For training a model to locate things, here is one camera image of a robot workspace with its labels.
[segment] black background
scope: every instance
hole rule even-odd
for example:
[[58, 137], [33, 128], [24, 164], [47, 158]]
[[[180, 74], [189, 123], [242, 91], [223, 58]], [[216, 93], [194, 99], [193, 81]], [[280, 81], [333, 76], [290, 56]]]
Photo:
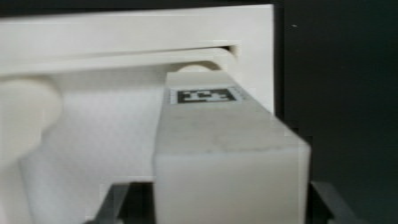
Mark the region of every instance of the black background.
[[[267, 2], [10, 0], [0, 1], [0, 15]], [[278, 116], [313, 145], [312, 180], [335, 184], [358, 216], [370, 223], [397, 224], [398, 2], [276, 3]]]

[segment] black and white tag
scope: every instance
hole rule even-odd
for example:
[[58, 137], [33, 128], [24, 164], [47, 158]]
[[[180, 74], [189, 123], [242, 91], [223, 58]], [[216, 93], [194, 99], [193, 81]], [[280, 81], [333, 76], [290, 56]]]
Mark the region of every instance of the black and white tag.
[[235, 86], [186, 90], [171, 89], [171, 104], [219, 103], [242, 100], [242, 92]]

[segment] white plastic block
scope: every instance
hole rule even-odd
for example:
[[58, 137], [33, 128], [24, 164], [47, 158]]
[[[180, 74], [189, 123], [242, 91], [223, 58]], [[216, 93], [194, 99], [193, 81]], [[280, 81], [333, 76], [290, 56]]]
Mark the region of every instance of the white plastic block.
[[155, 150], [159, 224], [305, 223], [310, 146], [225, 72], [170, 73]]

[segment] white foam block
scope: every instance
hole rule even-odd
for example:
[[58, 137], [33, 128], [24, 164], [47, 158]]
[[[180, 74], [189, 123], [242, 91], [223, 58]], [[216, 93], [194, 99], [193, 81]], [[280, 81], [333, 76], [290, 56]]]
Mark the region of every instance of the white foam block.
[[155, 150], [159, 224], [305, 223], [308, 163], [306, 142], [228, 74], [170, 73]]

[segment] white object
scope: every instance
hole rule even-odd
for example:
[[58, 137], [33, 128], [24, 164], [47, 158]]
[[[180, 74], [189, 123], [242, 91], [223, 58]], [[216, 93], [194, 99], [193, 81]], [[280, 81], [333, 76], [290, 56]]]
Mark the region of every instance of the white object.
[[232, 75], [274, 112], [273, 10], [269, 4], [3, 19], [0, 76], [116, 68], [143, 53], [230, 47]]
[[228, 74], [170, 73], [155, 151], [159, 224], [305, 223], [308, 165], [310, 146]]
[[20, 159], [40, 146], [61, 110], [61, 95], [45, 78], [0, 79], [0, 221], [6, 224], [33, 223]]
[[[40, 224], [81, 224], [95, 216], [111, 184], [154, 179], [170, 65], [130, 67], [166, 63], [171, 51], [177, 55], [221, 47], [239, 61], [230, 74], [273, 112], [273, 5], [0, 20], [0, 76], [54, 75], [66, 104], [40, 150], [22, 161]], [[150, 60], [138, 62], [141, 56]], [[200, 57], [193, 60], [182, 54], [175, 59], [170, 63]]]

